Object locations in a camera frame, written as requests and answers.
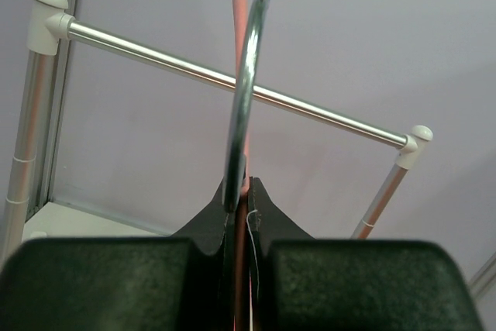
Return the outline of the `pink clothes hanger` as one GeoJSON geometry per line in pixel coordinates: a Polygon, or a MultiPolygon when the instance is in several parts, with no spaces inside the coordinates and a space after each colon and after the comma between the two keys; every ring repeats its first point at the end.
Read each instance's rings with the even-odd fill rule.
{"type": "Polygon", "coordinates": [[[222,206],[226,212],[222,300],[228,311],[228,330],[250,328],[250,264],[246,253],[248,127],[269,2],[253,0],[248,6],[247,0],[232,0],[236,81],[222,179],[222,206]]]}

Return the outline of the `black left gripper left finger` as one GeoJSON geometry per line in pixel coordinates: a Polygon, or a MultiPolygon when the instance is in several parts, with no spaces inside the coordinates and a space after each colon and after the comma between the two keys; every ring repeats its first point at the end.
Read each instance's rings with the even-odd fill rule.
{"type": "Polygon", "coordinates": [[[1,272],[3,330],[230,330],[222,194],[175,234],[42,238],[1,272]]]}

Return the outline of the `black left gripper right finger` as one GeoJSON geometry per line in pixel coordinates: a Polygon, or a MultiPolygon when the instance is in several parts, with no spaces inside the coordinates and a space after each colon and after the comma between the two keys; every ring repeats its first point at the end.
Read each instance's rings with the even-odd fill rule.
{"type": "Polygon", "coordinates": [[[481,330],[452,257],[421,240],[316,239],[250,182],[258,330],[481,330]]]}

